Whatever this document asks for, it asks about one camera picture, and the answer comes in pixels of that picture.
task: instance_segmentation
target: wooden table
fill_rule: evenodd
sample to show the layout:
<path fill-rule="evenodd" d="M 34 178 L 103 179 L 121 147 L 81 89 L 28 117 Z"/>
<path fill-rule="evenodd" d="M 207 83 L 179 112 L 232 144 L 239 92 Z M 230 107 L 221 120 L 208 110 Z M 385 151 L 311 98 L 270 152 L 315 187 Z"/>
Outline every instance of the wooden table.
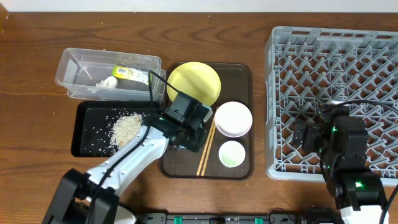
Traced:
<path fill-rule="evenodd" d="M 255 169 L 245 181 L 170 179 L 157 161 L 121 200 L 138 211 L 267 213 L 334 207 L 325 184 L 274 181 L 265 172 L 264 46 L 275 26 L 398 31 L 398 14 L 10 13 L 0 40 L 0 222 L 39 223 L 61 176 L 105 158 L 70 154 L 80 103 L 54 83 L 67 47 L 241 62 L 253 72 Z M 386 188 L 387 197 L 392 188 Z M 398 201 L 390 210 L 398 223 Z"/>

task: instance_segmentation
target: chopsticks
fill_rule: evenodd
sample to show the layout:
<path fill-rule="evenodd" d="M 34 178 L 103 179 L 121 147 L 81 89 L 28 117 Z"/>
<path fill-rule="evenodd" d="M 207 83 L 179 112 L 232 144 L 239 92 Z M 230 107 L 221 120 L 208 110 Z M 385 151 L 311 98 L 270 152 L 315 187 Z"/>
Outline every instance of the chopsticks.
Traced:
<path fill-rule="evenodd" d="M 199 176 L 199 174 L 200 174 L 200 169 L 202 167 L 203 160 L 205 163 L 203 164 L 203 170 L 201 172 L 201 176 L 205 175 L 206 165 L 207 165 L 207 161 L 208 161 L 210 149 L 211 149 L 211 144 L 213 142 L 214 133 L 216 132 L 215 130 L 216 130 L 216 125 L 215 125 L 215 115 L 214 115 L 213 121 L 211 122 L 210 132 L 209 132 L 209 135 L 207 136 L 205 148 L 203 150 L 203 154 L 201 155 L 197 176 Z"/>

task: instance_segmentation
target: dark brown tray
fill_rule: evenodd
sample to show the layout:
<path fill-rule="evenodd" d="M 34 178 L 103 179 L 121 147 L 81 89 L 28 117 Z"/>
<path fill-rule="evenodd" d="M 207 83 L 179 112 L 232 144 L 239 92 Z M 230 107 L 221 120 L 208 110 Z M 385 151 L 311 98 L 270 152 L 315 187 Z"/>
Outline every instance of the dark brown tray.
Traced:
<path fill-rule="evenodd" d="M 184 62 L 173 64 L 167 74 Z M 252 105 L 252 74 L 250 69 L 240 63 L 206 63 L 220 76 L 221 93 L 217 101 L 211 106 L 213 115 L 218 106 L 229 101 L 238 101 L 245 104 L 253 114 Z M 213 116 L 205 123 L 205 129 L 210 130 Z M 246 157 L 241 165 L 235 168 L 226 168 L 218 158 L 218 150 L 226 141 L 240 142 L 246 151 Z M 160 159 L 160 170 L 168 177 L 198 178 L 198 179 L 228 179 L 243 180 L 248 178 L 253 171 L 253 127 L 240 138 L 229 138 L 222 135 L 217 128 L 211 145 L 208 162 L 204 176 L 197 176 L 203 148 L 199 152 L 187 149 L 168 149 Z"/>

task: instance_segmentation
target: white wall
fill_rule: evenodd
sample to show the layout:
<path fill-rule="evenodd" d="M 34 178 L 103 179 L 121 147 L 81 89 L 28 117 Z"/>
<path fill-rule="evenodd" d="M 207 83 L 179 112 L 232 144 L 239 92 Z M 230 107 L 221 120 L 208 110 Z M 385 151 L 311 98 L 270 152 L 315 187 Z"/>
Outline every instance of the white wall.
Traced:
<path fill-rule="evenodd" d="M 0 2 L 10 12 L 398 12 L 398 0 L 0 0 Z"/>

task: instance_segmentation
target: plastic bin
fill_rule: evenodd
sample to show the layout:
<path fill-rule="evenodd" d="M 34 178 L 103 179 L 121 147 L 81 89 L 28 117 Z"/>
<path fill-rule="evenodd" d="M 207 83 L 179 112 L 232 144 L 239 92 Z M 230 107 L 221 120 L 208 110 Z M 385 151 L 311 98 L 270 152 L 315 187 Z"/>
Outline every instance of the plastic bin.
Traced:
<path fill-rule="evenodd" d="M 398 33 L 275 27 L 265 47 L 266 172 L 272 179 L 324 182 L 319 158 L 291 144 L 295 119 L 323 119 L 330 100 L 377 100 L 398 108 Z M 369 133 L 366 164 L 397 185 L 398 115 L 350 105 Z"/>
<path fill-rule="evenodd" d="M 160 74 L 162 61 L 150 55 L 110 52 L 105 50 L 66 49 L 58 66 L 55 83 L 68 89 L 68 96 L 87 100 L 134 100 L 149 101 L 146 84 L 129 80 L 123 88 L 103 88 L 95 86 L 112 75 L 115 65 L 135 68 L 142 71 L 153 70 Z M 152 76 L 154 101 L 163 100 L 165 85 Z"/>

